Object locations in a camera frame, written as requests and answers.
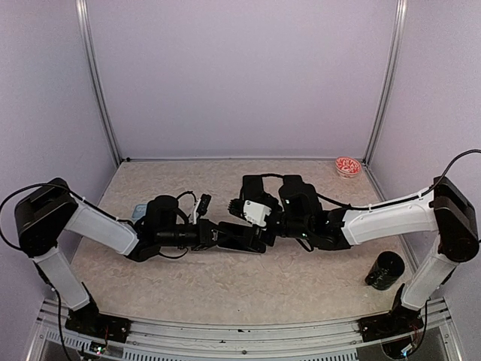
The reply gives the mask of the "white-edged black smartphone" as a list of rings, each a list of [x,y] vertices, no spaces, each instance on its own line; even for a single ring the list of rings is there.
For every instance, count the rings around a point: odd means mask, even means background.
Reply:
[[[262,230],[257,226],[220,222],[217,230],[217,246],[250,253],[264,253],[266,244],[262,241]]]

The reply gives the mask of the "black phone case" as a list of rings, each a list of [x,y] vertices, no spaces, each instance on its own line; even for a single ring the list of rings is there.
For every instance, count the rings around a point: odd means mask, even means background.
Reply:
[[[257,174],[243,176],[242,199],[245,202],[255,202],[266,205],[263,177]]]
[[[302,176],[299,174],[286,174],[283,176],[283,186],[285,187],[297,187],[303,183]]]

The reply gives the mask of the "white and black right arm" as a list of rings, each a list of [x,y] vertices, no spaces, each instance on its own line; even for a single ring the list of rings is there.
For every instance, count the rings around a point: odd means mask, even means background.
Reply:
[[[294,238],[307,251],[345,250],[367,241],[414,232],[436,232],[434,245],[411,280],[402,287],[398,306],[387,313],[385,328],[399,334],[431,294],[479,252],[472,204],[447,178],[404,198],[364,207],[338,203],[323,210],[315,187],[296,174],[282,176],[279,196],[264,190],[265,176],[243,179],[243,215],[272,238]]]

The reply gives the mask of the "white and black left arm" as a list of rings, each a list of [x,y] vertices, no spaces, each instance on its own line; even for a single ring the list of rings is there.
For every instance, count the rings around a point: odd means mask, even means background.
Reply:
[[[103,330],[105,318],[92,307],[91,295],[59,249],[58,237],[62,232],[77,233],[127,259],[143,262],[158,256],[164,247],[193,251],[226,247],[247,230],[239,224],[215,224],[208,219],[192,222],[174,196],[161,195],[149,201],[145,215],[130,224],[75,194],[61,178],[29,188],[32,193],[14,209],[20,249],[33,260],[64,303],[76,311],[77,324],[91,335]]]

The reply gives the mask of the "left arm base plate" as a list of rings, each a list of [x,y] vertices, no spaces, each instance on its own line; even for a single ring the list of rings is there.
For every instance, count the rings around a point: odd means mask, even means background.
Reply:
[[[79,310],[68,310],[65,328],[82,335],[107,341],[126,343],[132,322],[124,317],[102,314],[96,305],[88,304]]]

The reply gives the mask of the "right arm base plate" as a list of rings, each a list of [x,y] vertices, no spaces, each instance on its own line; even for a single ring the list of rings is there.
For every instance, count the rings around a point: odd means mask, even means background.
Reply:
[[[405,284],[402,284],[395,294],[395,299],[390,311],[386,313],[362,317],[358,320],[358,326],[363,342],[376,341],[390,338],[396,335],[422,329],[424,322],[421,311],[411,310],[401,304],[401,295]]]

